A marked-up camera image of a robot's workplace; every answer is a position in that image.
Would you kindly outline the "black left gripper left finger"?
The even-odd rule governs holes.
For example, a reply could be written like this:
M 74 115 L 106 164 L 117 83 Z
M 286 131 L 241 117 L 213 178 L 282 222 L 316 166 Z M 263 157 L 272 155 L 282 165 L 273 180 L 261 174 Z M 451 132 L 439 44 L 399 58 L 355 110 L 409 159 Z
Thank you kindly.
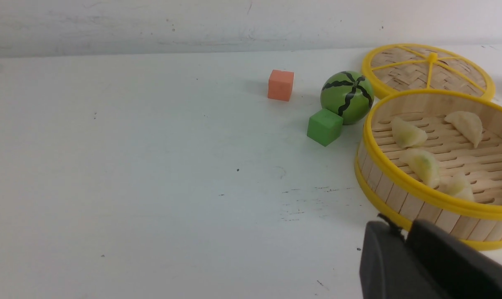
M 396 229 L 381 221 L 370 221 L 365 227 L 359 277 L 364 299 L 443 297 L 424 276 Z

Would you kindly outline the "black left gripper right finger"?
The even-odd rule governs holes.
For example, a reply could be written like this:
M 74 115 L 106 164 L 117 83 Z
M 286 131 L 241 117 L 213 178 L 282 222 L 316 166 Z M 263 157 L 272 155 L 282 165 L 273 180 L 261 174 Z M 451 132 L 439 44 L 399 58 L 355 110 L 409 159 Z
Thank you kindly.
M 406 246 L 453 299 L 502 299 L 502 265 L 436 225 L 414 221 Z

